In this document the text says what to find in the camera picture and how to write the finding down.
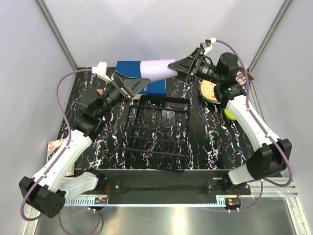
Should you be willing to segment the lilac plastic cup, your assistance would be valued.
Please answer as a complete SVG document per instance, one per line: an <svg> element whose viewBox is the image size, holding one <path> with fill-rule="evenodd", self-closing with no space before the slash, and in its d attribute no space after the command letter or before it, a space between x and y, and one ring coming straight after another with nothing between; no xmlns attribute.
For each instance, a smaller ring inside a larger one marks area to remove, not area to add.
<svg viewBox="0 0 313 235"><path fill-rule="evenodd" d="M142 78L148 78L151 82L175 77L178 72L168 68L175 59L146 60L140 62L140 74Z"/></svg>

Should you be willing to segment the yellow bowl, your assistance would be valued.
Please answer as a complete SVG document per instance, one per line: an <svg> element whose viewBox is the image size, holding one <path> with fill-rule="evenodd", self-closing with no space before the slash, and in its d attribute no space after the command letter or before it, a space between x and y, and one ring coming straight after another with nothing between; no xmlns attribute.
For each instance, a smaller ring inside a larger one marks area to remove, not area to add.
<svg viewBox="0 0 313 235"><path fill-rule="evenodd" d="M224 109L224 114L227 119L232 120L232 121L236 120L236 118L230 113L228 109Z"/></svg>

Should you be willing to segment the clear drinking glass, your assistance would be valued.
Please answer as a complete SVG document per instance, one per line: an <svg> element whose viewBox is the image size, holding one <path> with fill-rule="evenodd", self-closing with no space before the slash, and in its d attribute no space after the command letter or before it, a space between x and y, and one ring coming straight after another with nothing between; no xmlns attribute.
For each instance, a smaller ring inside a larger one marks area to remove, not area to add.
<svg viewBox="0 0 313 235"><path fill-rule="evenodd" d="M161 112L160 125L164 128L170 128L173 126L175 119L175 111L170 107L165 108Z"/></svg>

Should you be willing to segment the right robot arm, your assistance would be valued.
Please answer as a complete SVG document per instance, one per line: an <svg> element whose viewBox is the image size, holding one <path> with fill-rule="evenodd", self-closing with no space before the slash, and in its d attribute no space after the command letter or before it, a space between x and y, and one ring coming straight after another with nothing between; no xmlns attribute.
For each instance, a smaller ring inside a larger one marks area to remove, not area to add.
<svg viewBox="0 0 313 235"><path fill-rule="evenodd" d="M246 163L230 170L224 177L224 192L233 194L243 183L267 179L289 169L292 144L288 139L278 137L255 113L248 100L248 90L236 80L240 68L238 57L225 52L216 65L206 60L204 49L198 47L187 57L170 63L168 68L176 71L177 78L187 83L196 78L214 83L217 101L236 118L253 147L254 152Z"/></svg>

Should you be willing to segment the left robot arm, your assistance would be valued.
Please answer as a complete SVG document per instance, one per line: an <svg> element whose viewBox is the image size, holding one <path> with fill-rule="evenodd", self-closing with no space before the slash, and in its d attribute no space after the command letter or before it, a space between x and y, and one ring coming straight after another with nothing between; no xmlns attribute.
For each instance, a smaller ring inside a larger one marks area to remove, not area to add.
<svg viewBox="0 0 313 235"><path fill-rule="evenodd" d="M117 71L110 77L104 74L100 78L108 82L108 88L102 94L94 87L81 92L77 102L80 115L74 125L68 128L67 142L33 177L24 176L20 180L19 188L23 196L20 213L24 220L33 220L25 216L25 205L53 218L68 200L86 191L100 194L105 190L105 175L96 170L83 173L67 183L63 179L78 157L102 132L105 114L121 100L131 100L151 81L148 78L124 76Z"/></svg>

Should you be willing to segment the illustrated book at left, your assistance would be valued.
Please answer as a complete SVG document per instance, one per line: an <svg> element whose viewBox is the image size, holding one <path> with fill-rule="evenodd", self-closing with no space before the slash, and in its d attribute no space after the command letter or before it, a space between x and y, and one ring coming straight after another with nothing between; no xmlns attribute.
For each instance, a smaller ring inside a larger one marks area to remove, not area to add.
<svg viewBox="0 0 313 235"><path fill-rule="evenodd" d="M60 140L55 140L55 141L50 141L47 145L47 158L46 161L48 162L54 154L59 150L59 148L67 142L67 139L60 139ZM66 177L70 177L74 175L74 166L73 164L70 169L67 171L65 174Z"/></svg>

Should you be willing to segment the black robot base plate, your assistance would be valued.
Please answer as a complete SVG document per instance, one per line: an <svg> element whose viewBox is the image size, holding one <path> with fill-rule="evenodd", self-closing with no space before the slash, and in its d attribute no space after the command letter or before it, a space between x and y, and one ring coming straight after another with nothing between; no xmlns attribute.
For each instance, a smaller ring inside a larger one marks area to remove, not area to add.
<svg viewBox="0 0 313 235"><path fill-rule="evenodd" d="M152 169L100 169L109 185L110 205L160 206L216 204L216 196L246 196L250 187L224 191L222 177L227 170L162 171Z"/></svg>

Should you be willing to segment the aluminium rail frame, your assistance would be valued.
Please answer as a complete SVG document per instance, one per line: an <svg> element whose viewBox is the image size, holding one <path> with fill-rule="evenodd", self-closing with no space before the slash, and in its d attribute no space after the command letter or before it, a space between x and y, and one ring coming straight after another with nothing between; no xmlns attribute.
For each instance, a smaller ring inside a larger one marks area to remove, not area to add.
<svg viewBox="0 0 313 235"><path fill-rule="evenodd" d="M250 105L248 93L246 96L240 95L235 97L233 100L228 101L226 109L228 109L234 117L237 119L243 130L246 132L249 140L253 144L255 153L257 150L261 150L261 144L272 143L278 148L278 136L269 129L265 122L260 118L258 114L254 114L254 108ZM100 180L93 173L84 173L83 176L71 179L66 184L62 184L66 172L69 167L74 164L78 157L92 144L93 140L89 136L85 136L83 132L79 130L70 130L67 138L67 142L64 143L57 151L56 156L52 157L37 173L33 176L33 181L42 188L44 183L48 185L47 192L51 192L53 196L57 196L56 192L58 189L65 191L65 196L61 196L61 201L64 205L65 202L76 199L85 191L95 189L96 183ZM236 169L231 170L227 175L231 179L231 183L236 186L239 183L251 181L250 186L256 186L256 181L260 181L260 194L262 196L270 196L270 193L290 193L287 191L291 189L292 179L290 179L285 185L280 185L276 182L272 182L269 179L257 179L252 173L248 172L248 163L242 165ZM150 207L177 207L175 205L160 205ZM203 207L195 206L196 204L182 204L182 207Z"/></svg>

